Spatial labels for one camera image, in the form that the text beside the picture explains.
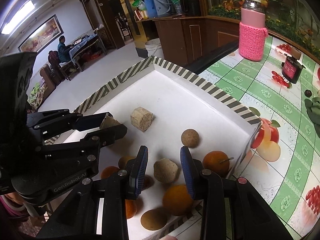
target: framed painting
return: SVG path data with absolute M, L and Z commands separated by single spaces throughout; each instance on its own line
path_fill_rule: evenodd
M 57 16 L 53 15 L 26 38 L 18 49 L 20 52 L 41 52 L 61 34 L 63 34 L 63 30 Z

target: white floor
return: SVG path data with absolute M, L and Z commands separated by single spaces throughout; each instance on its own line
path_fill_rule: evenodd
M 71 81 L 65 80 L 46 99 L 39 111 L 70 109 L 72 112 L 84 100 L 121 72 L 143 60 L 138 57 L 134 42 L 97 59 Z

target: ceiling light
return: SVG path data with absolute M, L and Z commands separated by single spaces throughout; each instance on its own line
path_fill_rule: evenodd
M 3 30 L 2 34 L 10 34 L 13 29 L 20 23 L 22 20 L 35 8 L 32 1 L 28 1 L 11 19 L 9 23 L 7 23 Z

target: fruit stem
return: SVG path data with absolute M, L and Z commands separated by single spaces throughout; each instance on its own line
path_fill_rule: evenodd
M 229 158 L 229 159 L 226 159 L 226 160 L 220 161 L 219 163 L 221 164 L 221 163 L 224 163 L 224 162 L 226 162 L 226 161 L 233 160 L 233 159 L 234 159 L 234 157 L 231 157 L 231 158 Z

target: aquarium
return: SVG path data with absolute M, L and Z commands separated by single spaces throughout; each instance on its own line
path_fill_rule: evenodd
M 208 14 L 241 19 L 244 0 L 207 0 Z M 320 60 L 319 25 L 299 0 L 262 0 L 266 27 L 304 47 Z

